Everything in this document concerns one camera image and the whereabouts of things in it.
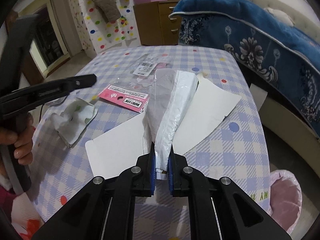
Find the person left hand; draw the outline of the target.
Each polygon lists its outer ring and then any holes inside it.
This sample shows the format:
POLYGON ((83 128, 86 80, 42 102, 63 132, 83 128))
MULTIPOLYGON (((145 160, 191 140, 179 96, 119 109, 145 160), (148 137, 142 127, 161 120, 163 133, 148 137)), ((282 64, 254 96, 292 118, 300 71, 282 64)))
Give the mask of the person left hand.
POLYGON ((33 117, 29 113, 26 119, 26 128, 20 134, 1 128, 1 145, 14 145, 14 158, 20 165, 29 165, 33 161, 33 117))

